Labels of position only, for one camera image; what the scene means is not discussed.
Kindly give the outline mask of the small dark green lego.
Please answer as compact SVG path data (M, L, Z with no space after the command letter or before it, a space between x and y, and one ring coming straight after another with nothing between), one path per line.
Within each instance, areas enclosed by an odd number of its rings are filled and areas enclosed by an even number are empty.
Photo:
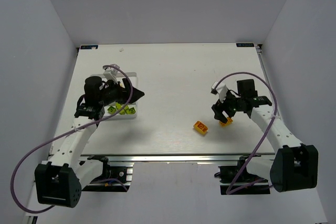
M116 109L116 107L114 107L114 106L109 106L109 107L107 108L107 112L108 112L109 114L114 114L114 113L116 113L116 111L117 111L117 109Z

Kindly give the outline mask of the orange curved lego brick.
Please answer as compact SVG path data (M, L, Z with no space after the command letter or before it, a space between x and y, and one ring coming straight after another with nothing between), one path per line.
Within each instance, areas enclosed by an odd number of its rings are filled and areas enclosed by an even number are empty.
M208 132L208 127L202 123L201 121L197 121L194 125L193 125L194 130L196 130L199 134L201 135L206 135Z

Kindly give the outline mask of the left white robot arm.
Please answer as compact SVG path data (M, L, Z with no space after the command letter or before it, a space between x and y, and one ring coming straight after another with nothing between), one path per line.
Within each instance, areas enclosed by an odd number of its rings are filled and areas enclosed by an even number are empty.
M82 190L96 179L111 176L105 156L90 156L80 161L80 156L105 114L105 106L134 103L145 94L130 85L127 78L122 82L103 81L99 76L85 80L84 95L77 102L72 129L57 152L46 164L35 169L37 199L41 204L73 208Z

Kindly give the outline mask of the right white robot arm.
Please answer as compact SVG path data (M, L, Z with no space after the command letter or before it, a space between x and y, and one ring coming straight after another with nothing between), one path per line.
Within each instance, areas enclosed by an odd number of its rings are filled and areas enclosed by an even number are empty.
M262 139L271 144L275 158L263 158L253 151L241 156L233 170L224 176L233 183L242 181L247 186L267 180L277 192L315 188L318 180L318 150L303 144L277 117L275 103L259 96L253 79L237 82L238 93L232 94L226 84L214 82L211 93L218 95L212 105L214 118L223 124L243 112L260 128Z

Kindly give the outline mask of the white compartment tray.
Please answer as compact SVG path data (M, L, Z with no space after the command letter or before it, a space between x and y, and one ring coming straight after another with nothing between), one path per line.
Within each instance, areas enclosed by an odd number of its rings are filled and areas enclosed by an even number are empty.
M126 72L127 76L132 82L132 85L135 88L138 88L138 75L136 72ZM124 75L121 73L116 74L116 80L120 82L120 86L124 88L124 84L122 82L122 79L124 78ZM118 103L118 105L114 103L110 103L107 106L104 107L105 109L105 114L103 118L109 117L112 115L115 111L120 109L123 106L123 104ZM134 119L137 117L137 112L138 112L138 106L137 102L134 103L129 103L123 111L120 111L118 114L116 114L114 117L108 118L108 120L124 120L124 119Z

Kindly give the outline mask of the left blue label sticker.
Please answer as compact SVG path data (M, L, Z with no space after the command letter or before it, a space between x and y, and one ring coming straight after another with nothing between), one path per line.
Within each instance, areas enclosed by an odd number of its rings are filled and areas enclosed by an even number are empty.
M98 45L81 45L80 50L96 50Z

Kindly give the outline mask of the blue label sticker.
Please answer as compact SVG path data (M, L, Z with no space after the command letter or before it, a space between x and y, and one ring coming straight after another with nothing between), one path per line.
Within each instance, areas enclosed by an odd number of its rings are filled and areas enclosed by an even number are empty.
M80 50L96 50L98 45L81 45Z
M237 47L254 47L254 43L248 43L248 42L239 42L236 43Z

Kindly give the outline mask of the right blue label sticker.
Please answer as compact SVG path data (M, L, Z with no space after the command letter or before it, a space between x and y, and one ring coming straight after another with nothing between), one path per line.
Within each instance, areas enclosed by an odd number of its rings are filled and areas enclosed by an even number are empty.
M248 42L239 42L236 43L237 47L254 47L254 43L248 43Z

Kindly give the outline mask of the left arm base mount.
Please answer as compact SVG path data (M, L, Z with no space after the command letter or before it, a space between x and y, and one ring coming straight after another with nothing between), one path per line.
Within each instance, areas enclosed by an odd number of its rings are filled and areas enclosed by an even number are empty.
M97 177L86 186L85 192L126 193L130 188L133 175L132 164L110 164L105 175Z

